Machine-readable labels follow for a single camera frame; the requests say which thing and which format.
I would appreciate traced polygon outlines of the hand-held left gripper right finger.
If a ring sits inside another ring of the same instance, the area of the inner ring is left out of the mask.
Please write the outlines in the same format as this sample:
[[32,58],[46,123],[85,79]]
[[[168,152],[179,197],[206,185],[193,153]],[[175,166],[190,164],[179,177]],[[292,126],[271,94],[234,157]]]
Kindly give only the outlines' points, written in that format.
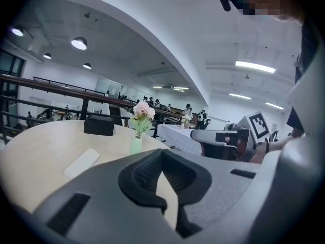
[[180,156],[211,175],[211,185],[199,202],[184,207],[187,222],[196,232],[190,238],[250,238],[254,220],[261,209],[253,195],[260,164],[217,160],[172,149],[164,153]]

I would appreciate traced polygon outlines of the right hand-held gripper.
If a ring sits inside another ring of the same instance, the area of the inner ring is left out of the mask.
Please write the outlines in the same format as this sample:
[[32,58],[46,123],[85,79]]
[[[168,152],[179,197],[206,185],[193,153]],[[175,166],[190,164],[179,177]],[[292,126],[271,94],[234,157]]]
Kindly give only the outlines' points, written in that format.
[[192,130],[190,133],[191,139],[201,143],[202,156],[241,162],[250,162],[256,154],[267,154],[270,135],[261,111],[245,115],[230,131]]

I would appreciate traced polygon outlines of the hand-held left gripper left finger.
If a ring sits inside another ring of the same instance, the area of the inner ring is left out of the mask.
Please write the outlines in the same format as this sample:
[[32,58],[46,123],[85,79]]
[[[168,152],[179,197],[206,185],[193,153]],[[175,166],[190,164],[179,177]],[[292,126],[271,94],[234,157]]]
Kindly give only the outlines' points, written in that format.
[[161,149],[84,171],[48,196],[34,211],[57,243],[178,243],[156,194]]

